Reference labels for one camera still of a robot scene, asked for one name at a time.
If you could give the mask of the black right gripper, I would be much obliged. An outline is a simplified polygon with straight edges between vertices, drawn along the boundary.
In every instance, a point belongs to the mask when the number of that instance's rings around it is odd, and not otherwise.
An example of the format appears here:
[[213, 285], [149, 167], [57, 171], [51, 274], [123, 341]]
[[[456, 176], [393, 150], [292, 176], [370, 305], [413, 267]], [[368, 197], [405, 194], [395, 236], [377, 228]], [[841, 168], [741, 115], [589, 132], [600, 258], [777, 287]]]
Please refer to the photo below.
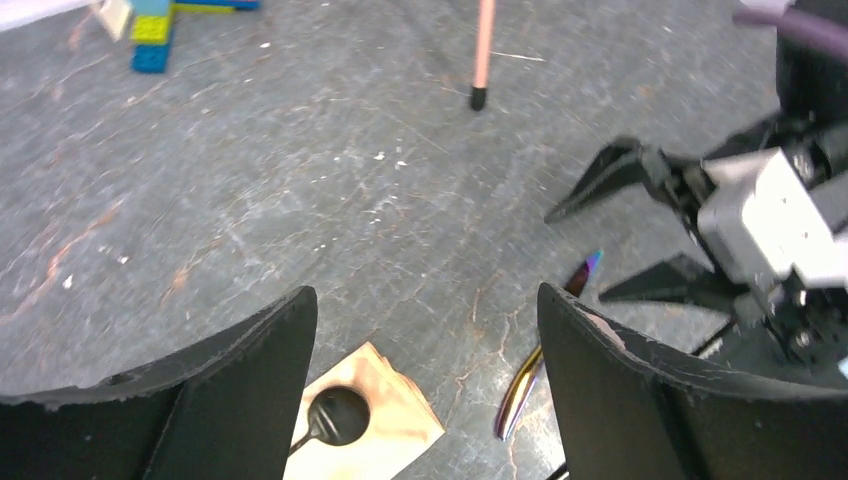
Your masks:
[[732, 326], [699, 349], [701, 358], [789, 381], [843, 385], [847, 234], [829, 225], [812, 192], [846, 163], [846, 125], [811, 116], [773, 114], [701, 157], [665, 154], [619, 136], [544, 223], [641, 184], [674, 207], [712, 270], [680, 253], [610, 287], [600, 302], [730, 314]]

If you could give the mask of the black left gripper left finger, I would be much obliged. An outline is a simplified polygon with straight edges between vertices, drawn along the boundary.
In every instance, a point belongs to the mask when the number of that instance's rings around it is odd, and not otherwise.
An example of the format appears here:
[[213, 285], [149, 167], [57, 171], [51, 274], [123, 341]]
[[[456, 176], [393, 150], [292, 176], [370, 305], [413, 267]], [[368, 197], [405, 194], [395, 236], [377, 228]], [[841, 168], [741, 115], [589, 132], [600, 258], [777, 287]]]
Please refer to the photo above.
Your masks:
[[89, 388], [1, 400], [5, 479], [279, 479], [313, 351], [314, 288]]

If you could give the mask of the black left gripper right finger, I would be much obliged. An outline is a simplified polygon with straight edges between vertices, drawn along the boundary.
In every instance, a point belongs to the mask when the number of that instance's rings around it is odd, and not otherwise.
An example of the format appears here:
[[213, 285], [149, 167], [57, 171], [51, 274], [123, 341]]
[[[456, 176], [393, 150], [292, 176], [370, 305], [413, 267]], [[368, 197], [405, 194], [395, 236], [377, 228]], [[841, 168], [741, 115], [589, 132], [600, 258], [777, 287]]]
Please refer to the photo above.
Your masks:
[[683, 353], [539, 286], [537, 323], [574, 479], [843, 479], [847, 393]]

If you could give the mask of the iridescent rainbow knife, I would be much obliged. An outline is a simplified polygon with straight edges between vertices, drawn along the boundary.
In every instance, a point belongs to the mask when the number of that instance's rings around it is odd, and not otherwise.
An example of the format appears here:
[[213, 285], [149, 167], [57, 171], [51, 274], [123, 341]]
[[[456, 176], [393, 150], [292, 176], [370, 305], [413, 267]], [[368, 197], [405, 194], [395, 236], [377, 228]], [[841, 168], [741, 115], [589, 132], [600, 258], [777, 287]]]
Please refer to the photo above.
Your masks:
[[[573, 271], [562, 288], [567, 293], [579, 297], [597, 270], [602, 257], [602, 250], [590, 253]], [[494, 424], [494, 434], [499, 440], [508, 440], [515, 430], [543, 365], [541, 344], [538, 343], [519, 367], [502, 398]]]

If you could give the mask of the black utensil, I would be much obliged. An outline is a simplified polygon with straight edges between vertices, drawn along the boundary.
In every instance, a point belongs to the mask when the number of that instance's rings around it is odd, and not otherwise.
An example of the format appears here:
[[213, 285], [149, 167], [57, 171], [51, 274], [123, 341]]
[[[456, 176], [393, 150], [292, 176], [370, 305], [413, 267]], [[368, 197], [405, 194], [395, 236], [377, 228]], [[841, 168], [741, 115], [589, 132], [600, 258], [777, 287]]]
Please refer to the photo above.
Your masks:
[[332, 386], [312, 400], [307, 411], [307, 433], [289, 450], [292, 456], [310, 440], [330, 446], [352, 444], [366, 432], [371, 418], [368, 402], [356, 390]]

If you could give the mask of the peach cloth napkin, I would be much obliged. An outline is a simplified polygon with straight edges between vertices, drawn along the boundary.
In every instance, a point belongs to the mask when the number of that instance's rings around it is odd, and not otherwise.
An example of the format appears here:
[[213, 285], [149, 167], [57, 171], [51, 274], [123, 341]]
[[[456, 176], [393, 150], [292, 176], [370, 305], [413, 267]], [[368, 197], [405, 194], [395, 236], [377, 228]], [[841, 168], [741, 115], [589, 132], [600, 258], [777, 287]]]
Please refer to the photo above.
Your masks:
[[391, 479], [445, 432], [418, 386], [366, 342], [305, 387], [293, 442], [308, 431], [311, 401], [334, 386], [350, 387], [365, 398], [370, 407], [367, 430], [345, 446], [309, 441], [287, 460], [285, 480]]

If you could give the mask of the pink tripod stand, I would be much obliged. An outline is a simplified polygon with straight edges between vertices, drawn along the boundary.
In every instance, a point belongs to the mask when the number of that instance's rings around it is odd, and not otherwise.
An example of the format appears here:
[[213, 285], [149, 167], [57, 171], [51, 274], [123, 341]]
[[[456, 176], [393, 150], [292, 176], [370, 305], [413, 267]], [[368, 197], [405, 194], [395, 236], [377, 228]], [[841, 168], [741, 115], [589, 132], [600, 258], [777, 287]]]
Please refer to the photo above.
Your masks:
[[471, 83], [469, 105], [473, 111], [481, 111], [486, 104], [489, 78], [491, 43], [495, 23], [495, 0], [479, 1], [479, 18], [476, 36], [474, 75]]

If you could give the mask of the colourful toy brick structure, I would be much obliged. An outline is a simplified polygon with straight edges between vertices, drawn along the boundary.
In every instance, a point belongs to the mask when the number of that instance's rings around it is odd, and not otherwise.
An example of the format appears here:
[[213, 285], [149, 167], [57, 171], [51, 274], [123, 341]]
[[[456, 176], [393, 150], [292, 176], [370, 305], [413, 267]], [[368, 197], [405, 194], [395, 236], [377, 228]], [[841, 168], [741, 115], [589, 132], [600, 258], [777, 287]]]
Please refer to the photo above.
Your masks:
[[253, 0], [106, 0], [93, 1], [90, 7], [114, 41], [121, 40], [130, 26], [132, 70], [161, 74], [166, 71], [177, 13], [226, 14], [257, 10], [260, 5]]

